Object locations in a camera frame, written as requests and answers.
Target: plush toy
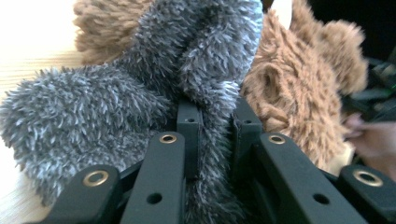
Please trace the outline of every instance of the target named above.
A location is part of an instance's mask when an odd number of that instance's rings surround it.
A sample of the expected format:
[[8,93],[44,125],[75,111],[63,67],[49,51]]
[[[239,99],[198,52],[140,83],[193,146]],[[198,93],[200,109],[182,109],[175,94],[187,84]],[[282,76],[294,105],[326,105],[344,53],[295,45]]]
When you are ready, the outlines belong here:
[[0,134],[51,204],[85,167],[122,171],[143,160],[150,137],[176,117],[185,95],[204,120],[202,167],[187,186],[186,222],[249,223],[228,183],[227,136],[261,28],[260,0],[156,0],[114,62],[43,71],[9,92]]
[[85,64],[110,63],[134,42],[138,20],[153,0],[77,0],[76,48]]
[[342,154],[340,94],[365,88],[359,27],[346,21],[316,21],[305,0],[294,0],[290,29],[275,12],[265,18],[262,40],[242,95],[267,132],[291,137],[319,168]]

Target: gray faux fur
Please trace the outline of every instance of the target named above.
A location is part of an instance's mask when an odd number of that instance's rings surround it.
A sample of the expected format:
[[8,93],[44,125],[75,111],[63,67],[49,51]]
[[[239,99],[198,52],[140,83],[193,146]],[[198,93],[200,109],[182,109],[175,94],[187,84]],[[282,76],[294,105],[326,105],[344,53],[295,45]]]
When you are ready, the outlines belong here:
[[81,169],[141,161],[152,135],[190,97],[204,113],[199,180],[186,222],[246,223],[228,184],[226,133],[262,28],[260,0],[157,0],[114,63],[42,72],[0,106],[0,134],[44,204]]

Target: brown faux fur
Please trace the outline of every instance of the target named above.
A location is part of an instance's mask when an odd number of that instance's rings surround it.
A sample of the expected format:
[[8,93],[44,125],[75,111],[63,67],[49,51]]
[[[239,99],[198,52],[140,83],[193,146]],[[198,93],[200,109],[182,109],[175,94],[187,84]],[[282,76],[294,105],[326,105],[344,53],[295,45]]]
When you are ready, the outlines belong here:
[[[138,18],[153,0],[78,0],[76,46],[84,63],[110,62],[131,44]],[[366,85],[363,35],[345,21],[316,21],[305,0],[293,1],[285,30],[271,10],[266,15],[256,59],[241,93],[267,132],[290,136],[319,168],[347,147],[338,92]]]
[[364,89],[367,62],[356,25],[316,21],[303,0],[293,2],[289,30],[270,10],[262,41],[241,94],[247,98],[267,132],[291,137],[311,161],[327,163],[347,144],[337,92]]
[[108,63],[131,45],[138,20],[153,0],[77,0],[76,48],[84,64]]

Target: wooden surface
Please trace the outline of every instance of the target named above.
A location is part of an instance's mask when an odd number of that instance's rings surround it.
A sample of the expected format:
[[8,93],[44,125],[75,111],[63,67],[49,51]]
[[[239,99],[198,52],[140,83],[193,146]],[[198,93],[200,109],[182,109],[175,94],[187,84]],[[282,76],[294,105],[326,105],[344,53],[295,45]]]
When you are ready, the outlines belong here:
[[[0,2],[0,100],[22,79],[50,67],[79,66],[74,47],[74,0]],[[13,151],[0,140],[0,223],[18,224],[43,218],[43,208],[29,180],[15,166]]]

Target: metal grommet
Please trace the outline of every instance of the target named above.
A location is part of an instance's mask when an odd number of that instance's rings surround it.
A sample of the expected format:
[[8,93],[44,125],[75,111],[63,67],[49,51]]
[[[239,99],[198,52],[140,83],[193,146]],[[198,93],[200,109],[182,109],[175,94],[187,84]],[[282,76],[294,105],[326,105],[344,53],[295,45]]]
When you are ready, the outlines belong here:
[[286,140],[279,135],[271,135],[268,137],[268,139],[270,140],[270,142],[272,142],[274,144],[278,144],[278,145],[282,145],[282,144],[286,143]]
[[174,143],[174,142],[176,142],[176,140],[177,140],[177,137],[172,134],[166,134],[160,138],[160,142],[165,143],[165,144]]
[[[98,178],[97,180],[91,181],[91,177],[93,177],[94,175],[101,175],[101,177]],[[90,172],[89,174],[85,175],[82,183],[84,183],[84,185],[87,187],[97,187],[97,186],[105,183],[107,180],[108,180],[108,172],[93,171],[93,172]]]
[[384,182],[376,175],[363,170],[356,170],[353,172],[353,176],[361,183],[371,187],[381,187]]

